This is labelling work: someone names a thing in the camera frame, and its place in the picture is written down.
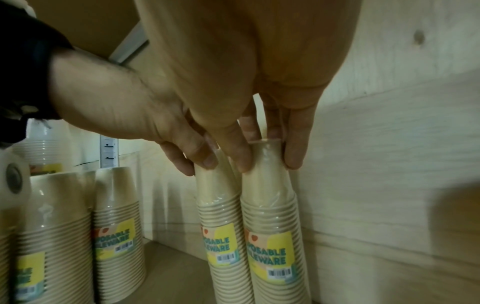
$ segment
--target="product label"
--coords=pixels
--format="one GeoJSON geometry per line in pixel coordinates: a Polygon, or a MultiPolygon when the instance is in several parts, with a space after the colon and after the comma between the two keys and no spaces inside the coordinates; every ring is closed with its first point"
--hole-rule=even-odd
{"type": "Polygon", "coordinates": [[[240,261],[235,226],[202,227],[203,243],[210,265],[224,267],[240,261]]]}
{"type": "Polygon", "coordinates": [[[43,175],[63,172],[64,167],[62,164],[50,164],[50,165],[30,165],[30,175],[43,175]]]}
{"type": "Polygon", "coordinates": [[[32,301],[44,292],[45,252],[22,255],[16,263],[15,297],[17,301],[32,301]]]}
{"type": "Polygon", "coordinates": [[[97,260],[106,260],[133,250],[135,220],[133,218],[93,231],[97,260]]]}
{"type": "Polygon", "coordinates": [[[278,285],[295,281],[294,243],[291,232],[258,234],[245,230],[250,269],[261,279],[278,285]]]}

